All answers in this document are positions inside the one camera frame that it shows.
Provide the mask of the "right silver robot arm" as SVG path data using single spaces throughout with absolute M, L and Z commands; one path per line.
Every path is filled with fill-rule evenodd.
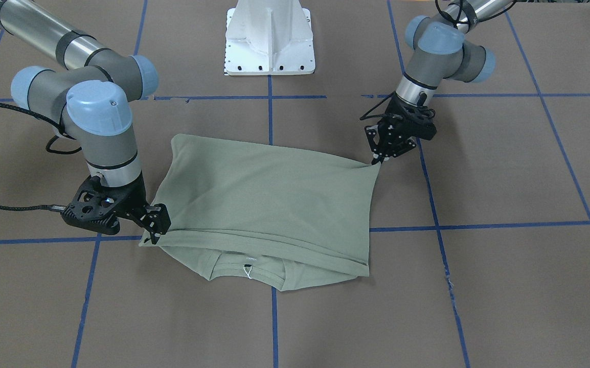
M 11 82 L 14 105 L 0 108 L 52 125 L 54 137 L 79 143 L 89 177 L 67 205 L 3 206 L 5 211 L 58 212 L 66 224 L 106 235 L 120 231 L 120 219 L 145 229 L 157 244 L 171 220 L 162 203 L 146 201 L 138 145 L 129 103 L 153 93 L 158 74 L 148 58 L 121 56 L 34 1 L 0 1 L 0 30 L 53 58 L 62 72 L 29 66 Z

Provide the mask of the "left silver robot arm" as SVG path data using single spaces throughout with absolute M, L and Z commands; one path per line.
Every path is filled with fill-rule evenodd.
M 365 127 L 373 165 L 415 149 L 418 140 L 433 139 L 435 111 L 429 103 L 441 81 L 483 82 L 492 75 L 494 53 L 466 40 L 466 34 L 513 5 L 513 1 L 451 1 L 445 9 L 437 6 L 435 16 L 410 21 L 405 41 L 413 55 L 402 79 L 383 99 L 384 112 L 362 115 L 363 120 L 377 119 Z

